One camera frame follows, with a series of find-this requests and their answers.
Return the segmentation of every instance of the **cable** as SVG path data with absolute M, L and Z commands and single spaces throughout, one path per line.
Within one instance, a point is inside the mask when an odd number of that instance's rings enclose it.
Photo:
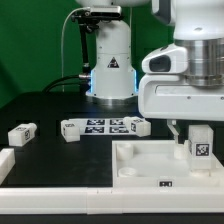
M 70 75 L 70 76 L 65 76 L 65 77 L 62 77 L 60 79 L 56 79 L 54 80 L 53 82 L 51 82 L 49 85 L 47 85 L 43 90 L 42 92 L 47 92 L 47 90 L 49 88 L 51 88 L 51 86 L 59 83 L 59 82 L 62 82 L 62 81 L 65 81 L 65 80 L 68 80 L 68 79 L 79 79 L 79 76 L 78 75 Z
M 78 11 L 84 11 L 84 10 L 90 10 L 90 7 L 84 7 L 84 8 L 78 8 L 73 11 L 71 11 L 67 18 L 64 21 L 63 28 L 62 28 L 62 34 L 61 34 L 61 77 L 64 77 L 64 37 L 65 37 L 65 28 L 67 25 L 67 22 L 69 18 L 72 16 L 73 13 L 78 12 Z
M 68 82 L 68 83 L 59 83 L 59 84 L 54 84 L 52 85 L 51 87 L 49 87 L 45 92 L 46 93 L 49 93 L 50 90 L 52 90 L 53 88 L 55 87 L 58 87 L 58 86 L 68 86 L 68 85 L 78 85 L 79 86 L 79 83 L 73 83 L 73 82 Z

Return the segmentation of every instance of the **label sticker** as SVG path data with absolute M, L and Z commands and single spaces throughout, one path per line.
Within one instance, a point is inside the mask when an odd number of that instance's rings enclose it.
M 138 119 L 138 120 L 134 120 L 134 122 L 135 122 L 135 123 L 141 123 L 141 122 L 143 122 L 143 120 Z
M 21 127 L 16 128 L 16 131 L 25 131 L 25 130 L 26 130 L 26 128 L 21 128 Z
M 136 124 L 134 123 L 131 123 L 131 130 L 136 132 Z
M 104 127 L 87 127 L 85 133 L 92 133 L 92 134 L 104 133 Z
M 66 124 L 65 127 L 66 128 L 72 128 L 72 127 L 75 127 L 75 125 L 74 124 Z
M 110 133 L 129 133 L 126 127 L 110 127 Z
M 209 156 L 209 144 L 196 144 L 196 156 Z
M 88 120 L 87 125 L 105 125 L 105 120 Z
M 173 187 L 173 181 L 159 181 L 159 187 Z
M 30 139 L 30 131 L 29 130 L 25 132 L 25 140 L 28 140 L 28 139 Z
M 110 125 L 124 125 L 123 119 L 111 119 Z
M 113 57 L 112 60 L 110 61 L 108 68 L 119 68 L 119 65 L 115 57 Z

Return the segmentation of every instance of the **black cable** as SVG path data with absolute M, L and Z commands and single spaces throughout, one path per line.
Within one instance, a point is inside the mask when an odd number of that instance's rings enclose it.
M 60 78 L 60 79 L 56 79 L 55 81 L 51 82 L 49 85 L 47 85 L 43 90 L 42 92 L 47 92 L 47 90 L 49 88 L 51 88 L 51 86 L 59 83 L 59 82 L 62 82 L 62 81 L 65 81 L 65 80 L 68 80 L 68 79 L 78 79 L 79 76 L 78 75 L 70 75 L 70 76 L 65 76 L 63 78 Z
M 50 90 L 52 90 L 53 88 L 57 87 L 57 86 L 68 86 L 68 85 L 78 85 L 79 86 L 79 83 L 58 83 L 58 84 L 54 84 L 52 85 L 51 87 L 49 87 L 45 92 L 46 93 L 49 93 Z

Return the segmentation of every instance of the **white cube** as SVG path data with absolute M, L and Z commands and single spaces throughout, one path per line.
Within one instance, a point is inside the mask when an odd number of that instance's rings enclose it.
M 72 121 L 64 120 L 61 122 L 61 134 L 66 142 L 80 141 L 79 126 Z
M 125 117 L 123 119 L 126 128 L 135 132 L 137 136 L 144 137 L 151 135 L 151 123 L 139 117 Z
M 27 142 L 35 137 L 36 124 L 21 124 L 8 132 L 8 139 L 10 146 L 24 146 Z
M 212 169 L 213 130 L 208 125 L 189 126 L 189 165 L 191 170 Z

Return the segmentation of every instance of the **white block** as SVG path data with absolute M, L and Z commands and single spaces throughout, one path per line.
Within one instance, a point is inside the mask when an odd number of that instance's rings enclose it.
M 117 144 L 117 159 L 130 160 L 133 158 L 134 147 L 131 143 Z
M 0 152 L 0 184 L 2 184 L 14 165 L 14 149 L 2 149 Z
M 123 122 L 129 131 L 139 137 L 151 135 L 151 123 L 139 117 L 125 117 Z
M 213 130 L 208 125 L 189 126 L 189 165 L 191 170 L 211 170 Z
M 10 146 L 24 146 L 27 142 L 35 137 L 37 126 L 34 123 L 21 124 L 8 132 Z
M 66 142 L 80 141 L 79 126 L 73 121 L 64 120 L 61 122 L 61 134 Z

